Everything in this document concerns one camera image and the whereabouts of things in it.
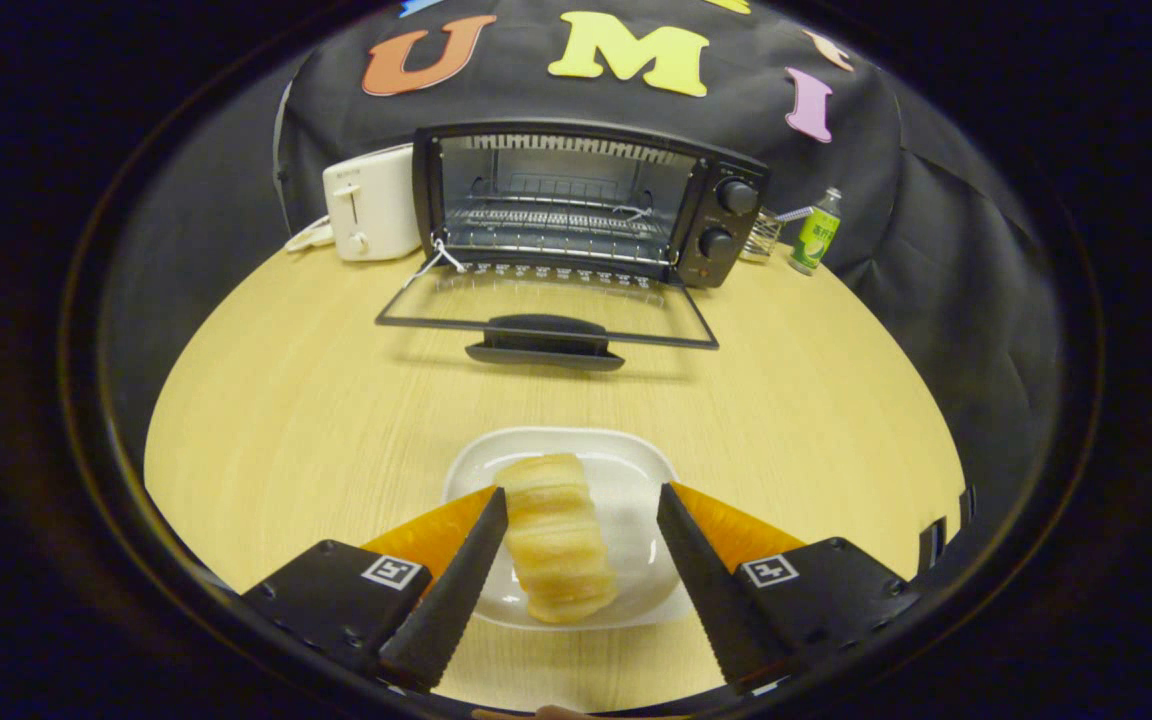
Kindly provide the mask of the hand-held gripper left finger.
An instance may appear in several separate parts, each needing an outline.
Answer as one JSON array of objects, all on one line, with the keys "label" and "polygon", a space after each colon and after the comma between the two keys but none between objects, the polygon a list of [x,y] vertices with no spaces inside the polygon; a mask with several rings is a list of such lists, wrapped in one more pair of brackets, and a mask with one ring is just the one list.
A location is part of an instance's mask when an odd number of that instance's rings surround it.
[{"label": "hand-held gripper left finger", "polygon": [[488,486],[364,546],[323,539],[242,594],[271,624],[366,679],[442,682],[508,526]]}]

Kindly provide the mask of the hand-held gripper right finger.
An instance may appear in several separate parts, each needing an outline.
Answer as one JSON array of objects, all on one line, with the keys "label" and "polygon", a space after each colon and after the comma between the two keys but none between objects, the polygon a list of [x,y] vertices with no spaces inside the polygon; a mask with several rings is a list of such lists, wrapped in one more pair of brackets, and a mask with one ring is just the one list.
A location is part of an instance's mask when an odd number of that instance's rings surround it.
[{"label": "hand-held gripper right finger", "polygon": [[922,597],[849,539],[799,541],[679,482],[660,488],[655,521],[723,680],[741,691],[858,653]]}]

